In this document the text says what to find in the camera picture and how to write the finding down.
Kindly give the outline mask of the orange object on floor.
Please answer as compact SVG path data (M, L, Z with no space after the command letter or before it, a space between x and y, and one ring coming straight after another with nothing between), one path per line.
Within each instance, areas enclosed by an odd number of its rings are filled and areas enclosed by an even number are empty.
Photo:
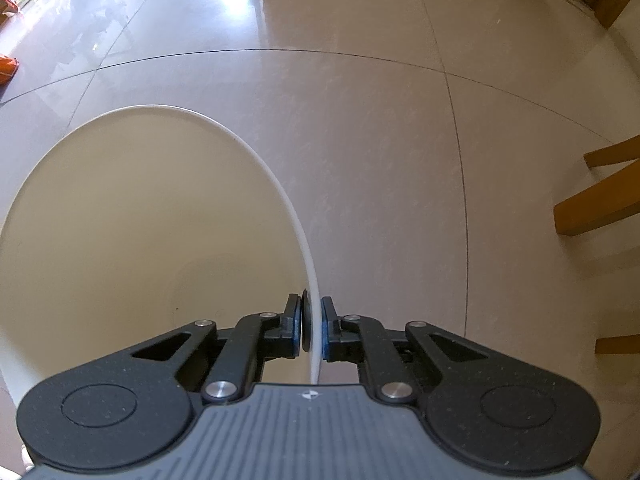
M9 56L0 56L0 84L3 86L7 84L16 74L20 62L16 58L10 58Z

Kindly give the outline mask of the white plastic bucket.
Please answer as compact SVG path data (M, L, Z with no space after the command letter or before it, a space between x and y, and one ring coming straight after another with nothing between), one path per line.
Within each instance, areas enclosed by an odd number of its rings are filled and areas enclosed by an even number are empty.
M236 134L140 105L76 128L40 159L1 230L1 373L14 402L44 378L196 320L233 326L306 294L302 224Z

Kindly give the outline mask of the wooden chair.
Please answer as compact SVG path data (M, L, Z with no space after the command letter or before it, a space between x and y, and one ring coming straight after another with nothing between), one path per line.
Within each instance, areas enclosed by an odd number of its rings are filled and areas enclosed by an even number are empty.
M594 356L639 352L639 233L616 240L618 252L602 247L596 235L639 214L639 138L633 136L582 156L588 169L620 166L603 179L553 206L555 233L580 278L593 280L601 301Z

